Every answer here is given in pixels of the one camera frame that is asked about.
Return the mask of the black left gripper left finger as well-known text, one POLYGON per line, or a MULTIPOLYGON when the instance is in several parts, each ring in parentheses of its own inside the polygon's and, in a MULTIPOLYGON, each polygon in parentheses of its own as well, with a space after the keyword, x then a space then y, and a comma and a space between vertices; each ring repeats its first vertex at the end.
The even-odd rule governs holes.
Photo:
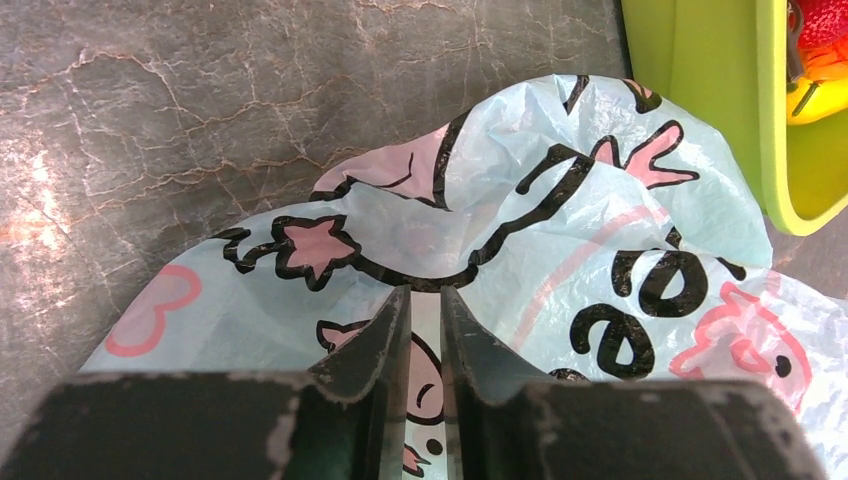
POLYGON ((81 374, 54 388, 5 479, 398 479, 411 292, 301 371, 81 374))

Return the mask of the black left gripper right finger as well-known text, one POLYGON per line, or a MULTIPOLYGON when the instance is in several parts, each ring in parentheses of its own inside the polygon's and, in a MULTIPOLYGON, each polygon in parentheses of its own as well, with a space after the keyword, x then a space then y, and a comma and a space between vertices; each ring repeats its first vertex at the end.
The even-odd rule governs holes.
POLYGON ((451 479, 822 479, 785 405, 741 381, 559 380, 441 299, 451 479))

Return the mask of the light blue plastic bag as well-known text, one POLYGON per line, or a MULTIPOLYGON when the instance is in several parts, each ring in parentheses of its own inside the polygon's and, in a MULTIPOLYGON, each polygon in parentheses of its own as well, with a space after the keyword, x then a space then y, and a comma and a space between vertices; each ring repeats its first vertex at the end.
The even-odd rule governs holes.
POLYGON ((722 135, 627 79, 551 75, 348 159, 167 264, 84 363, 296 370, 411 289, 403 479, 446 475, 440 291, 561 379, 748 380, 847 475, 847 314, 771 267, 722 135))

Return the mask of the yellow fake lemon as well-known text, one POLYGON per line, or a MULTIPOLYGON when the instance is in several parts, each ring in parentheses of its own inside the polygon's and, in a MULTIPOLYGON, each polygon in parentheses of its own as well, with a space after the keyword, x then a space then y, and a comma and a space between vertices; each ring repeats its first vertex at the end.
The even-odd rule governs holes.
POLYGON ((804 74, 786 95, 786 122, 804 125, 847 108, 847 44, 801 53, 804 74))

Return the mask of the red fake strawberries bunch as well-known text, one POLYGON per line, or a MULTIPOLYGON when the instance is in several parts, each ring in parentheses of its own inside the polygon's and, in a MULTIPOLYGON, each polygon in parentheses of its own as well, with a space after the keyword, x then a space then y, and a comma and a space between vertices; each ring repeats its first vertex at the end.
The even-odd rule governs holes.
POLYGON ((847 0, 799 0, 789 5, 790 26, 800 26, 800 49, 828 46, 847 35, 847 0))

